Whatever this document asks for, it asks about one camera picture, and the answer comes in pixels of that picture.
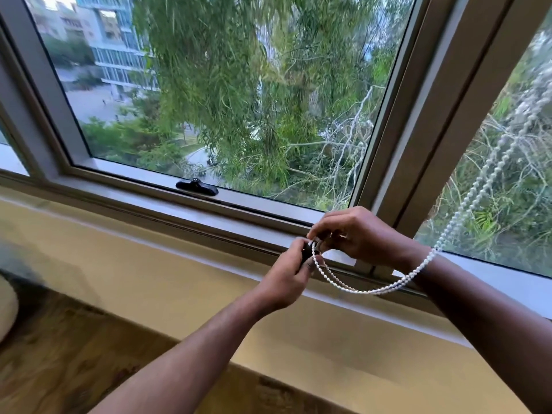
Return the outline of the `glass office building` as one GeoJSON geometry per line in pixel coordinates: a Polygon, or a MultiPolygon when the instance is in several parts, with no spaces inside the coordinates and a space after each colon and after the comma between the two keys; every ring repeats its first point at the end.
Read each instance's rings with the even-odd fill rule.
{"type": "Polygon", "coordinates": [[[129,90],[158,91],[154,71],[147,67],[146,38],[136,34],[133,0],[75,0],[85,38],[101,80],[122,101],[129,90]]]}

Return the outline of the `person's left hand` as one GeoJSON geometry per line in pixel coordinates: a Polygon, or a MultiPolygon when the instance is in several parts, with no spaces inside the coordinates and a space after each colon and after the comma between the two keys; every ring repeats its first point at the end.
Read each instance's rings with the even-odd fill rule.
{"type": "Polygon", "coordinates": [[[316,264],[311,259],[302,267],[295,265],[289,247],[254,289],[254,296],[259,299],[263,312],[273,313],[293,304],[306,289],[315,271],[316,264]]]}

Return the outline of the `green willow tree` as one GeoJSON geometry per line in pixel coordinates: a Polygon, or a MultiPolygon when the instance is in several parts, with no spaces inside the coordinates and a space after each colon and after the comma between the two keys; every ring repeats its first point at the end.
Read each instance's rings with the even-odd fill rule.
{"type": "Polygon", "coordinates": [[[321,211],[346,208],[415,0],[131,0],[130,104],[92,154],[321,211]]]}

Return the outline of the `person's right forearm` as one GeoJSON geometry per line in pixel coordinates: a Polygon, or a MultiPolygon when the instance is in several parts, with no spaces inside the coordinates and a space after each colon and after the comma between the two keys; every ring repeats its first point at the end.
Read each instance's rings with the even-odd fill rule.
{"type": "Polygon", "coordinates": [[[552,321],[445,257],[415,283],[532,414],[552,414],[552,321]]]}

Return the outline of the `white round cushion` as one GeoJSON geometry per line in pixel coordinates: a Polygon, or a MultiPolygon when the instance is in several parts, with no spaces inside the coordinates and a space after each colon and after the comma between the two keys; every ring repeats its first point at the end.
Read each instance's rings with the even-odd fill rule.
{"type": "Polygon", "coordinates": [[[17,293],[8,280],[0,275],[0,344],[14,326],[19,310],[17,293]]]}

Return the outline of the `grey aluminium window frame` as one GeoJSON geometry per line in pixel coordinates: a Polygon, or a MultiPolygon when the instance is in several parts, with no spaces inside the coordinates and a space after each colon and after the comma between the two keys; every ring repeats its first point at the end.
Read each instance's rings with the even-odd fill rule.
{"type": "MultiPolygon", "coordinates": [[[[326,211],[246,194],[213,176],[174,176],[98,158],[80,121],[125,119],[76,12],[0,0],[0,119],[28,181],[0,185],[155,233],[272,263],[326,211]],[[199,178],[218,195],[179,190],[199,178]]],[[[350,203],[424,236],[453,170],[552,15],[552,0],[415,0],[350,203]]]]}

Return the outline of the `small black chain clip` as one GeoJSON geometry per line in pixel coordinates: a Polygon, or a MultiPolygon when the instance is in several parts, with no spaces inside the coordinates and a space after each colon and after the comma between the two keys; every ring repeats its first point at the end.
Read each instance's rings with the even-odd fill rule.
{"type": "Polygon", "coordinates": [[[321,255],[320,244],[321,242],[319,240],[313,240],[309,243],[304,244],[301,250],[300,267],[306,264],[306,262],[309,261],[310,259],[313,261],[313,264],[319,262],[319,258],[317,256],[321,255]]]}

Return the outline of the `person's left forearm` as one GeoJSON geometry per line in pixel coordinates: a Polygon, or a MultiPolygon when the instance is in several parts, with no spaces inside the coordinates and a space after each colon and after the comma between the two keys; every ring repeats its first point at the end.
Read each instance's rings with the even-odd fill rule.
{"type": "Polygon", "coordinates": [[[122,383],[89,414],[193,414],[251,328],[279,309],[256,288],[122,383]]]}

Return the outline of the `person's right hand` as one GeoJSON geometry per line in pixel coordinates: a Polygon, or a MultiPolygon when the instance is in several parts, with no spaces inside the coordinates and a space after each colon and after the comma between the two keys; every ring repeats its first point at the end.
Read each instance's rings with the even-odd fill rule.
{"type": "Polygon", "coordinates": [[[358,208],[354,226],[358,253],[345,253],[349,257],[407,274],[429,255],[429,247],[400,234],[366,208],[354,208],[358,208]]]}

